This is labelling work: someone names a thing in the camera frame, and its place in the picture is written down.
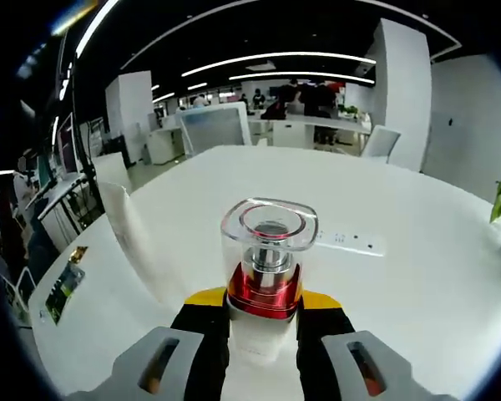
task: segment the office chair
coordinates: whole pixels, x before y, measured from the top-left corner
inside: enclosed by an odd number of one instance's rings
[[[177,114],[176,118],[182,128],[188,156],[219,145],[252,145],[243,102],[186,110]]]
[[[397,131],[388,129],[383,125],[375,125],[360,157],[379,160],[387,164],[400,136],[401,133]],[[337,148],[336,151],[348,155],[345,150]]]

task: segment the clear plastic container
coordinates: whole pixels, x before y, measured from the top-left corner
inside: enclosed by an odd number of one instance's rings
[[[230,305],[259,317],[290,318],[302,292],[302,255],[316,239],[316,212],[250,198],[228,212],[221,231]]]

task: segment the white pillar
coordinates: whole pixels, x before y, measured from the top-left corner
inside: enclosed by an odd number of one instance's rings
[[[130,161],[141,158],[142,134],[150,132],[149,114],[154,113],[150,71],[123,74],[106,88],[106,107],[112,137],[122,133]]]
[[[178,98],[172,97],[167,100],[167,115],[176,113],[178,109]]]
[[[371,55],[377,61],[373,123],[402,133],[389,163],[420,171],[431,113],[431,63],[427,37],[381,19]]]

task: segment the white desk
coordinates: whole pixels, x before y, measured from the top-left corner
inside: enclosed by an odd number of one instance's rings
[[[371,131],[361,124],[345,119],[325,119],[300,114],[287,114],[286,119],[261,119],[249,116],[250,124],[271,122],[273,124],[273,146],[313,149],[314,127],[327,127],[351,131],[357,135],[369,135]]]
[[[154,165],[162,165],[184,154],[180,127],[160,128],[146,135],[150,160]]]
[[[46,198],[48,204],[39,214],[38,219],[41,221],[44,217],[65,197],[67,194],[76,188],[82,180],[86,178],[85,173],[70,173],[67,174],[61,181],[58,181],[54,188],[48,191]]]
[[[71,210],[65,205],[63,198],[83,179],[85,179],[84,173],[67,174],[43,196],[48,199],[48,204],[39,213],[38,220],[43,224],[58,251],[64,250],[80,233],[78,222],[71,216]]]
[[[220,221],[250,196],[312,206],[324,231],[356,227],[385,239],[384,257],[314,246],[304,285],[336,298],[355,329],[373,332],[408,359],[419,383],[465,398],[490,370],[501,352],[501,224],[489,225],[488,202],[370,160],[276,147],[215,148],[132,194],[160,258],[178,267],[182,299],[225,285]],[[86,277],[56,327],[39,311],[79,245],[89,246],[81,263]],[[175,315],[146,292],[105,216],[50,268],[29,308],[41,359],[64,394],[95,388],[117,356]],[[230,355],[223,399],[301,400],[292,340],[268,368]]]

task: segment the white power strip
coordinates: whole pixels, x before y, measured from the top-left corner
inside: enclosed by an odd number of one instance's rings
[[[383,238],[354,230],[319,230],[315,245],[369,256],[386,255],[386,242]]]

